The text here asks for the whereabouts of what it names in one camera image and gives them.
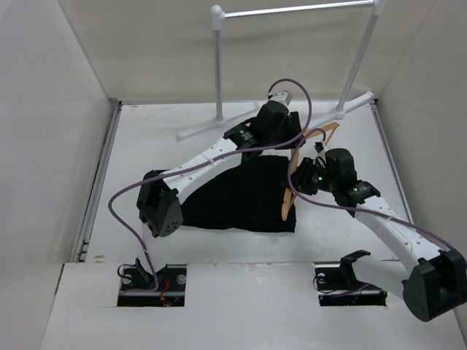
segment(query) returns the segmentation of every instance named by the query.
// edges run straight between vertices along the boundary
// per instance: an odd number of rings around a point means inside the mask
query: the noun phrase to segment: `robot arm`
[[[256,117],[227,131],[222,138],[200,155],[175,169],[160,174],[150,171],[144,179],[183,171],[238,149],[274,146],[291,140],[301,132],[298,113],[289,112],[287,107],[291,98],[288,90],[270,96]],[[299,141],[300,139],[281,149],[294,148]],[[154,238],[170,235],[183,222],[181,204],[188,196],[222,172],[235,168],[241,162],[260,154],[261,151],[229,155],[196,171],[143,185],[136,203],[140,220],[148,226]]]
[[[197,166],[237,149],[273,147],[291,140],[301,132],[301,126],[298,113],[288,110],[290,99],[287,91],[272,96],[256,117],[238,124],[208,150],[163,174]],[[282,149],[296,148],[300,141],[298,138]],[[332,193],[339,206],[370,228],[401,261],[401,264],[382,262],[365,251],[349,254],[341,259],[340,267],[349,284],[359,285],[364,281],[392,292],[423,321],[465,303],[467,278],[463,256],[455,250],[445,252],[416,230],[397,223],[397,214],[379,191],[368,182],[358,180],[348,150],[327,150],[320,143],[316,148],[321,161],[305,158],[292,175],[295,187],[307,195],[314,195],[318,190]],[[180,205],[191,193],[218,174],[260,154],[261,151],[237,153],[199,170],[143,185],[136,204],[140,220],[153,237],[170,235],[182,224]],[[151,171],[144,178],[157,175]],[[386,214],[389,219],[372,214],[375,211]]]
[[[306,158],[294,173],[293,183],[308,195],[318,190],[332,193],[341,207],[370,228],[401,261],[382,262],[365,251],[349,254],[341,259],[340,270],[350,284],[364,281],[392,292],[425,322],[467,301],[464,257],[455,250],[445,252],[415,229],[395,222],[401,218],[379,191],[357,179],[348,150],[327,151],[324,166]]]

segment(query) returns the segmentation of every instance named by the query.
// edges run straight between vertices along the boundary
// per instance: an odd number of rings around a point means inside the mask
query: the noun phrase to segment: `white floor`
[[[327,112],[332,102],[314,104],[315,115]],[[225,104],[226,115],[253,109],[254,103]],[[306,102],[293,103],[291,110],[306,119]],[[186,141],[177,141],[180,128],[211,118],[213,104],[124,106],[112,148],[112,155],[97,211],[87,262],[132,263],[141,249],[131,234],[110,215],[109,198],[121,188],[142,179],[152,169],[173,168],[205,150],[222,136],[213,130]],[[369,105],[349,113],[331,141],[332,147],[346,147],[355,157],[361,179],[381,190],[387,202],[406,217],[404,205],[393,178],[377,125]],[[315,156],[313,142],[301,151]],[[119,214],[142,233],[136,199],[138,190],[115,201]],[[329,194],[315,196],[333,203]],[[359,249],[381,259],[394,255],[366,227],[343,211],[310,206],[297,201],[297,225],[294,234],[251,233],[242,230],[201,230],[181,227],[168,238],[147,240],[156,265],[165,263],[274,263],[338,260]]]
[[[333,105],[317,102],[315,116]],[[225,114],[240,114],[253,106],[253,102],[225,104]],[[291,109],[300,111],[304,120],[304,102],[294,102]],[[175,139],[180,128],[208,120],[214,110],[213,104],[123,108],[87,263],[66,266],[43,350],[465,349],[452,312],[422,323],[392,295],[387,308],[319,307],[312,261],[339,260],[359,249],[380,259],[395,256],[349,214],[301,201],[292,234],[182,227],[168,238],[148,239],[158,267],[189,263],[186,306],[115,307],[117,265],[132,263],[141,248],[110,216],[107,201],[149,170],[173,168],[214,144],[223,130],[186,141]],[[370,106],[349,113],[339,124],[331,146],[349,149],[359,177],[380,189],[405,218]],[[301,155],[314,156],[312,148],[309,142]],[[141,232],[137,195],[134,190],[122,196],[115,208]],[[333,202],[326,194],[315,199]]]
[[[313,264],[190,264],[184,308],[118,308],[117,264],[68,264],[42,350],[461,350],[452,312],[319,307]]]

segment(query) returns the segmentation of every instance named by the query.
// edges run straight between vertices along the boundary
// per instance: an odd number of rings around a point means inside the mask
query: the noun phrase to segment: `wooden hanger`
[[[336,132],[336,130],[337,130],[337,128],[339,126],[340,125],[337,122],[331,122],[331,123],[321,127],[326,133],[328,133],[330,131],[330,133],[328,134],[328,137],[326,138],[326,141],[324,142],[324,144],[326,146],[328,145],[329,141],[332,139],[334,133]],[[315,136],[320,136],[320,135],[321,135],[321,132],[315,131],[310,136],[308,136],[307,139],[311,139],[311,138],[313,138]],[[295,150],[292,149],[290,151],[290,156],[294,152],[295,152]],[[295,170],[297,170],[299,157],[300,157],[300,150],[297,152],[297,156],[293,160],[292,173],[294,173]],[[287,220],[290,208],[292,208],[292,205],[293,205],[293,202],[294,202],[295,198],[296,198],[296,196],[293,194],[292,190],[290,188],[286,188],[285,193],[284,193],[284,203],[282,204],[282,211],[281,211],[282,220],[284,220],[284,221]]]

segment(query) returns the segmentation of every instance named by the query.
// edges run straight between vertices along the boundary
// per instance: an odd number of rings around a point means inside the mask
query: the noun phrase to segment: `black bracket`
[[[341,266],[339,270],[348,285],[359,286],[361,284],[361,282],[355,277],[352,264],[361,257],[365,257],[367,255],[371,255],[371,253],[366,250],[358,250],[341,258]]]
[[[150,171],[144,179],[159,175]],[[139,219],[148,226],[153,237],[167,237],[183,222],[182,208],[177,197],[178,191],[171,190],[163,181],[141,186],[136,206],[139,209]]]
[[[415,317],[428,322],[467,301],[466,261],[459,252],[440,251],[419,263],[402,281],[404,302]]]

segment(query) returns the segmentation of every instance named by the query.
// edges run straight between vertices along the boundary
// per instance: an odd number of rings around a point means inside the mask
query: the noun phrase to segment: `purple cable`
[[[326,204],[326,203],[321,203],[321,202],[317,202],[317,201],[313,201],[311,199],[309,199],[308,197],[305,197],[304,195],[302,195],[299,191],[297,191],[297,189],[293,186],[293,183],[292,183],[292,178],[291,178],[291,175],[292,175],[292,163],[293,163],[293,160],[295,159],[295,157],[297,156],[298,154],[298,150],[300,149],[300,147],[302,147],[306,141],[306,138],[310,135],[311,133],[308,133],[303,140],[301,140],[299,143],[298,143],[298,146],[296,147],[295,151],[293,152],[292,154],[292,157],[290,158],[290,163],[289,163],[289,166],[288,166],[288,169],[287,169],[287,182],[289,184],[289,187],[290,189],[292,190],[292,192],[299,198],[303,199],[304,201],[306,201],[307,203],[311,203],[311,204],[314,204],[316,206],[322,206],[324,208],[330,208],[330,209],[338,209],[338,210],[347,210],[347,211],[355,211],[355,212],[360,212],[360,213],[367,213],[367,214],[373,214],[373,215],[376,215],[378,217],[384,217],[385,219],[389,219],[391,221],[394,221],[394,222],[397,222],[398,224],[401,224],[401,225],[404,225],[404,226],[407,226],[409,228],[413,228],[415,230],[417,230],[418,232],[421,232],[421,233],[424,233],[426,234],[427,236],[430,236],[431,238],[433,239],[436,239],[438,242],[442,243],[443,245],[445,245],[446,247],[448,247],[449,249],[451,250],[455,250],[454,246],[451,245],[451,243],[449,243],[448,241],[446,241],[444,238],[436,235],[435,233],[432,233],[431,231],[429,230],[426,230],[425,228],[422,228],[422,227],[419,227],[417,225],[414,225],[410,222],[407,222],[405,220],[402,220],[402,219],[399,219],[397,217],[392,217],[390,215],[387,215],[387,214],[384,214],[384,213],[380,213],[379,211],[375,211],[375,210],[370,210],[370,209],[363,209],[363,208],[352,208],[352,207],[349,207],[349,206],[335,206],[333,204]]]
[[[346,297],[346,296],[348,296],[348,295],[353,295],[353,294],[356,293],[356,292],[359,292],[359,291],[361,291],[361,290],[364,290],[365,288],[368,288],[368,287],[370,287],[370,286],[371,286],[371,284],[365,283],[363,286],[360,286],[360,287],[358,287],[357,289],[349,290],[348,292],[343,292],[343,293],[341,293],[341,294],[331,294],[331,295],[329,295],[329,296],[332,297],[332,298]]]
[[[271,87],[269,88],[268,90],[268,93],[270,93],[272,91],[272,89],[279,83],[281,82],[291,82],[295,85],[297,85],[305,94],[306,96],[306,100],[308,102],[308,117],[306,119],[306,122],[305,122],[305,126],[303,128],[303,130],[295,137],[293,137],[292,139],[290,139],[289,141],[286,141],[286,142],[282,142],[281,144],[275,144],[273,146],[267,146],[267,147],[255,147],[255,148],[249,148],[249,149],[237,149],[235,151],[232,151],[232,152],[228,152],[228,153],[225,153],[225,154],[222,154],[222,155],[218,155],[217,157],[214,157],[212,158],[212,160],[207,160],[206,162],[204,163],[201,163],[201,164],[198,164],[197,166],[193,166],[191,168],[187,168],[187,169],[183,169],[183,170],[180,170],[180,171],[174,171],[174,172],[171,172],[169,174],[161,174],[159,176],[156,176],[156,177],[152,177],[150,179],[146,179],[146,180],[142,180],[142,181],[138,181],[138,182],[135,182],[134,184],[130,184],[129,186],[123,188],[122,190],[118,191],[117,193],[115,193],[109,200],[109,204],[108,204],[108,207],[109,207],[109,211],[110,211],[110,214],[112,214],[112,216],[120,223],[122,224],[127,230],[129,230],[133,236],[135,236],[135,238],[138,240],[139,244],[141,245],[141,247],[143,248],[143,252],[144,252],[144,257],[146,258],[146,261],[147,261],[147,264],[149,265],[150,267],[150,270],[151,270],[151,273],[153,274],[154,276],[154,282],[155,282],[155,286],[154,286],[154,290],[157,290],[159,288],[159,283],[158,283],[158,280],[156,278],[156,271],[154,269],[154,266],[153,266],[153,262],[151,261],[151,258],[149,256],[149,252],[147,251],[147,246],[146,246],[146,243],[143,241],[142,237],[124,220],[122,219],[116,212],[115,210],[113,209],[113,203],[114,201],[120,197],[123,193],[126,193],[128,192],[129,190],[132,190],[134,188],[137,188],[137,187],[140,187],[140,186],[143,186],[145,184],[151,184],[153,182],[156,182],[156,181],[159,181],[159,180],[162,180],[162,179],[165,179],[167,177],[171,177],[171,176],[177,176],[177,175],[181,175],[181,174],[185,174],[187,172],[191,172],[191,171],[195,171],[195,170],[199,170],[201,168],[203,168],[204,166],[208,166],[209,164],[211,164],[211,161],[215,162],[219,159],[222,159],[224,157],[228,157],[230,155],[238,155],[239,153],[247,153],[247,152],[257,152],[257,151],[266,151],[268,149],[275,149],[275,148],[280,148],[280,147],[284,147],[284,146],[287,146],[289,144],[292,144],[293,142],[297,141],[298,139],[300,139],[303,134],[306,132],[307,128],[309,127],[309,124],[310,122],[312,121],[312,114],[313,114],[313,108],[312,108],[312,98],[311,96],[309,95],[308,93],[308,90],[298,81],[294,80],[294,79],[290,79],[290,78],[282,78],[282,79],[279,79],[277,80],[276,82],[274,82]],[[320,129],[320,128],[315,128],[313,130],[310,131],[309,135],[315,131],[320,131],[323,135],[324,135],[324,139],[326,138],[326,132],[323,130],[323,129]]]

